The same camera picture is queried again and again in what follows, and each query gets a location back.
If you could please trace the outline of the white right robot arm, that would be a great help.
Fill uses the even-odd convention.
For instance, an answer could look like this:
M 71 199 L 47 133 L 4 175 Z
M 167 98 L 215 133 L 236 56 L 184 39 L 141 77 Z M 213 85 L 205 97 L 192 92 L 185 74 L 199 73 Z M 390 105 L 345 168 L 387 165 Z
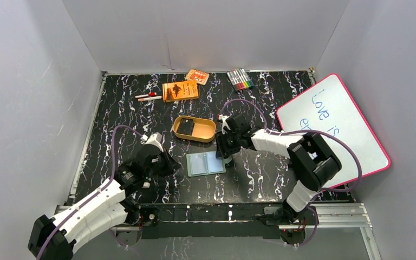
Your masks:
M 311 199 L 342 168 L 342 164 L 323 137 L 318 133 L 280 135 L 252 127 L 242 115 L 219 115 L 221 130 L 215 134 L 216 156 L 224 159 L 242 148 L 281 155 L 290 161 L 297 177 L 292 192 L 283 202 L 281 216 L 298 224 Z

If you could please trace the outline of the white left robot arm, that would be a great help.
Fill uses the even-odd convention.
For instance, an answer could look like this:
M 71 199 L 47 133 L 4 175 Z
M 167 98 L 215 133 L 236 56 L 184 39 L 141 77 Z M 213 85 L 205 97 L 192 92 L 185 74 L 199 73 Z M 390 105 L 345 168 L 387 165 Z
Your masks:
M 180 168 L 162 145 L 162 138 L 160 133 L 144 136 L 135 157 L 115 169 L 112 179 L 64 211 L 37 218 L 28 242 L 32 255 L 36 259 L 72 259 L 82 246 L 110 228 L 142 221 L 132 195 L 149 188 L 153 177 L 169 176 Z

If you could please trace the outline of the mint green card holder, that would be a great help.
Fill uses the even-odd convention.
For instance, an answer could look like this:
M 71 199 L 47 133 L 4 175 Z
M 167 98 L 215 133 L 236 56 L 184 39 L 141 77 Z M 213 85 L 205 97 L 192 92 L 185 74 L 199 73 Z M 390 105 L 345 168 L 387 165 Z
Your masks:
M 226 172 L 222 157 L 216 151 L 191 153 L 186 155 L 187 175 L 189 177 L 207 176 Z

